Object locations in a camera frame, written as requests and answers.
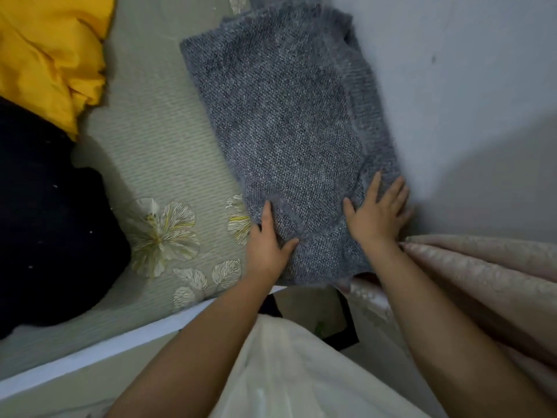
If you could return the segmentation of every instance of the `yellow cloth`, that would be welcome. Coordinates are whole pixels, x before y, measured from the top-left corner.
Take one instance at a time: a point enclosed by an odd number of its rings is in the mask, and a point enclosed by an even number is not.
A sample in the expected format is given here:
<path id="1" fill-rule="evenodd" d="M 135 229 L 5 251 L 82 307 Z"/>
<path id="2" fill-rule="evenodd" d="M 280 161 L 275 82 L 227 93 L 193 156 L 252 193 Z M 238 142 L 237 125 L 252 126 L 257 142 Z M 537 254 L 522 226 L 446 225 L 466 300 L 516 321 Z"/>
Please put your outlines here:
<path id="1" fill-rule="evenodd" d="M 105 83 L 101 40 L 115 0 L 0 0 L 0 96 L 76 140 Z"/>

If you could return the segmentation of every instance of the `yellow and white flower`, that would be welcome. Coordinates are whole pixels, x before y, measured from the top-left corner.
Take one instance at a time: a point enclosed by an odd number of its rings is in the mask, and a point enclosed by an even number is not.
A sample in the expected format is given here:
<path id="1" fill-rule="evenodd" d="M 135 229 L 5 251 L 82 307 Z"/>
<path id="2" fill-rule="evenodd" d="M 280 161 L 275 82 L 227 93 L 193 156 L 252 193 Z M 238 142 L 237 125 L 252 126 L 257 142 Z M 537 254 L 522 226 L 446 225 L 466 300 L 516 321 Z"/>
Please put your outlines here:
<path id="1" fill-rule="evenodd" d="M 198 304 L 209 296 L 232 287 L 240 280 L 242 266 L 240 260 L 229 260 L 217 264 L 213 268 L 211 284 L 200 270 L 174 269 L 172 271 L 185 284 L 174 292 L 174 309 L 180 310 Z"/>
<path id="2" fill-rule="evenodd" d="M 233 208 L 234 211 L 228 218 L 228 233 L 234 236 L 238 244 L 246 245 L 251 220 L 242 202 L 242 196 L 236 194 L 232 198 L 228 198 L 226 201 L 226 208 Z"/>
<path id="3" fill-rule="evenodd" d="M 160 208 L 152 198 L 135 201 L 122 223 L 131 243 L 131 266 L 138 274 L 158 277 L 170 260 L 188 261 L 199 252 L 190 230 L 196 214 L 185 202 Z"/>

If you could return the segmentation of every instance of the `folded gray sweater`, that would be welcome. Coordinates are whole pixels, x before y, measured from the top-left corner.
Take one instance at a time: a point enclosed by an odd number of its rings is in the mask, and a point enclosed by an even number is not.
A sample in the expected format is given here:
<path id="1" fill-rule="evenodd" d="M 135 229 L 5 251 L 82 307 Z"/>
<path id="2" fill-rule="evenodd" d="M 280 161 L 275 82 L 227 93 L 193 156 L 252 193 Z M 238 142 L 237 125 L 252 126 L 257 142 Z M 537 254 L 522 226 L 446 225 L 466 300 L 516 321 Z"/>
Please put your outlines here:
<path id="1" fill-rule="evenodd" d="M 318 0 L 259 7 L 180 45 L 220 148 L 252 220 L 269 199 L 281 240 L 301 240 L 283 284 L 370 271 L 342 200 L 358 206 L 398 166 L 352 17 Z"/>

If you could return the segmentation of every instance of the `person's left hand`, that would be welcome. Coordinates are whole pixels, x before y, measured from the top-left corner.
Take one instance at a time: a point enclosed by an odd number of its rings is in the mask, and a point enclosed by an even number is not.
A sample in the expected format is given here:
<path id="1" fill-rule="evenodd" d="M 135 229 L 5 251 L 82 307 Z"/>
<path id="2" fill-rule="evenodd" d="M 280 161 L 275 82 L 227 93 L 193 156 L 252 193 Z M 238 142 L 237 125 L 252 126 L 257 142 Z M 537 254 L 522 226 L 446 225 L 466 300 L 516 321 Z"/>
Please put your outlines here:
<path id="1" fill-rule="evenodd" d="M 276 282 L 299 242 L 300 240 L 295 238 L 285 243 L 282 249 L 279 247 L 271 203 L 266 201 L 261 214 L 261 230 L 257 224 L 251 225 L 246 248 L 246 276 L 271 279 L 273 283 Z"/>

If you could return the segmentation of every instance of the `white trim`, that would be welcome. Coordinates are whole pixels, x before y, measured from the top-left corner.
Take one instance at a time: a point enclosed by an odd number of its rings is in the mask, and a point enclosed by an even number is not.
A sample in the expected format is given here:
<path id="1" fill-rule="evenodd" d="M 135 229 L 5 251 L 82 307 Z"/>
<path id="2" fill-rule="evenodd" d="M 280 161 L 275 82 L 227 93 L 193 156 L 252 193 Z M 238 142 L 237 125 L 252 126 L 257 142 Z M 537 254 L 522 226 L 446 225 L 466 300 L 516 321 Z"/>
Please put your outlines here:
<path id="1" fill-rule="evenodd" d="M 274 286 L 271 293 L 284 289 L 282 286 Z M 89 346 L 81 351 L 74 352 L 64 358 L 39 365 L 23 373 L 0 381 L 0 400 L 13 396 L 24 390 L 29 390 L 52 379 L 56 379 L 65 374 L 87 367 L 95 362 L 110 358 L 136 346 L 150 342 L 166 336 L 174 331 L 178 331 L 201 311 L 208 307 L 214 299 L 201 302 L 194 307 L 185 309 L 173 316 L 167 316 L 162 320 L 144 325 L 136 330 L 129 331 L 111 339 L 103 340 L 100 343 Z"/>

